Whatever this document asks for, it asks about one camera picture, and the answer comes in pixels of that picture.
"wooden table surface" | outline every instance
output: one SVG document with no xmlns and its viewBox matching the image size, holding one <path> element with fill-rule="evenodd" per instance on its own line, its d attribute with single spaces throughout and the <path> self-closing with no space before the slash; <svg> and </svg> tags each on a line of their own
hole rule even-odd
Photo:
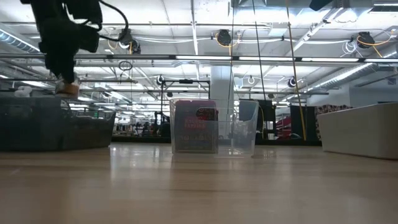
<svg viewBox="0 0 398 224">
<path fill-rule="evenodd" d="M 177 155 L 169 144 L 0 153 L 0 223 L 398 223 L 398 163 L 265 147 Z"/>
</svg>

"ceiling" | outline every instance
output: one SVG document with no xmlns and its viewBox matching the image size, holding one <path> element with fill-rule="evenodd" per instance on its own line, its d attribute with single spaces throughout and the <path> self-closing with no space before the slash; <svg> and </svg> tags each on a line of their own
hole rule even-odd
<svg viewBox="0 0 398 224">
<path fill-rule="evenodd" d="M 116 6 L 123 13 L 131 24 L 133 37 L 139 41 L 142 49 L 141 54 L 167 54 L 167 55 L 229 55 L 226 47 L 220 47 L 214 35 L 220 29 L 228 29 L 231 35 L 239 41 L 232 49 L 232 55 L 239 56 L 258 56 L 258 47 L 256 30 L 251 27 L 245 29 L 240 25 L 254 25 L 254 16 L 252 7 L 236 8 L 235 16 L 228 14 L 229 0 L 194 0 L 193 12 L 196 27 L 196 37 L 198 39 L 198 52 L 195 51 L 195 43 L 193 41 L 193 27 L 191 2 L 183 0 L 146 0 L 146 1 L 126 1 L 126 0 L 107 0 L 106 2 Z M 103 7 L 104 29 L 101 31 L 104 35 L 117 37 L 121 29 L 124 27 L 122 17 L 114 10 Z M 283 6 L 281 7 L 256 7 L 259 48 L 261 56 L 289 56 L 290 42 L 289 32 L 287 28 L 287 16 Z M 322 21 L 323 16 L 330 10 L 327 8 L 320 12 L 313 12 L 311 9 L 304 7 L 291 8 L 292 12 L 292 39 L 297 41 L 302 38 L 310 29 L 317 26 Z M 351 36 L 357 36 L 358 32 L 370 32 L 376 42 L 382 42 L 389 39 L 391 29 L 398 23 L 398 14 L 370 14 L 368 8 L 352 9 L 340 17 L 325 24 L 320 30 L 314 32 L 307 43 L 304 43 L 295 52 L 296 57 L 349 57 L 349 54 L 343 52 L 345 43 L 339 41 L 350 40 Z M 0 24 L 11 30 L 15 36 L 20 37 L 24 41 L 37 46 L 39 43 L 39 34 L 34 24 L 35 19 L 29 5 L 22 5 L 16 0 L 2 0 L 0 7 Z M 223 27 L 211 26 L 211 24 L 225 24 Z M 281 30 L 278 36 L 273 36 L 274 31 Z M 380 50 L 389 48 L 396 40 L 391 39 L 379 47 Z M 127 50 L 117 47 L 117 43 L 100 40 L 100 47 L 97 54 L 128 54 Z M 10 47 L 4 42 L 0 42 L 0 52 L 2 53 L 23 53 L 19 49 Z M 359 53 L 355 57 L 370 57 L 375 54 L 374 49 L 358 49 Z M 16 60 L 17 63 L 33 63 L 31 60 Z M 92 60 L 82 60 L 83 63 L 92 63 Z M 125 72 L 122 78 L 132 77 L 139 82 L 137 88 L 156 88 L 152 86 L 155 79 L 162 74 L 165 78 L 181 79 L 188 78 L 196 80 L 197 66 L 194 63 L 183 63 L 182 65 L 172 67 L 172 62 L 164 62 L 165 66 L 146 66 L 141 67 L 141 71 L 151 80 L 149 81 L 142 72 L 136 69 Z M 199 79 L 206 80 L 210 76 L 210 64 L 199 64 Z M 33 66 L 31 69 L 48 75 L 49 71 L 45 67 Z M 339 69 L 339 66 L 319 67 L 319 66 L 297 66 L 297 78 L 304 82 L 301 87 L 315 83 L 319 79 L 333 73 Z M 113 79 L 115 74 L 109 66 L 105 67 L 76 67 L 75 71 L 82 79 Z M 116 77 L 120 78 L 122 70 L 114 67 Z M 279 82 L 281 78 L 289 79 L 293 76 L 294 70 L 291 65 L 263 65 L 262 72 L 264 74 L 264 88 L 268 91 L 281 91 L 288 89 L 287 82 Z M 243 88 L 262 88 L 260 77 L 260 66 L 253 65 L 233 65 L 233 73 L 236 78 L 243 78 Z M 248 83 L 248 78 L 254 77 L 256 82 L 252 85 Z M 109 83 L 108 86 L 118 86 L 115 88 L 132 87 L 130 83 Z M 188 94 L 185 96 L 198 97 L 198 94 Z M 261 98 L 262 95 L 253 95 L 254 98 Z M 135 94 L 135 101 L 143 101 L 151 99 L 147 94 Z"/>
</svg>

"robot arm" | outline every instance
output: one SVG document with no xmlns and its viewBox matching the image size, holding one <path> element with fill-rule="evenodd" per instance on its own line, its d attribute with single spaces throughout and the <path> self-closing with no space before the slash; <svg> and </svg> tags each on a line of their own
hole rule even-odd
<svg viewBox="0 0 398 224">
<path fill-rule="evenodd" d="M 126 32 L 118 39 L 98 34 L 103 22 L 100 2 L 121 13 L 126 22 Z M 45 66 L 55 76 L 61 75 L 67 83 L 75 80 L 74 56 L 79 49 L 95 53 L 100 37 L 120 41 L 128 30 L 126 16 L 119 9 L 102 0 L 21 0 L 21 3 L 32 6 L 42 40 L 39 43 L 39 49 L 45 54 Z M 74 19 L 86 19 L 86 22 L 76 24 L 69 19 L 68 14 L 71 14 Z M 98 28 L 86 26 L 89 22 L 96 24 Z"/>
</svg>

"support column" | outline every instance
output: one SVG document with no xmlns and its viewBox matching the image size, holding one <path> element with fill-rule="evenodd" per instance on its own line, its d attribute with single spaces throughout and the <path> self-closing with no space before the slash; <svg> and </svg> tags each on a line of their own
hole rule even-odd
<svg viewBox="0 0 398 224">
<path fill-rule="evenodd" d="M 215 100 L 218 109 L 218 133 L 228 139 L 234 108 L 234 83 L 231 68 L 215 66 L 211 68 L 210 99 Z"/>
</svg>

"clear plastic bin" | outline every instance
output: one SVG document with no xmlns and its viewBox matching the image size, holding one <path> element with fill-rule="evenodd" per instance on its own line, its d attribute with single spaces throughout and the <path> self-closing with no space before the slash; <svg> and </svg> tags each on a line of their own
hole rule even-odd
<svg viewBox="0 0 398 224">
<path fill-rule="evenodd" d="M 258 108 L 248 100 L 170 100 L 173 153 L 253 155 Z"/>
</svg>

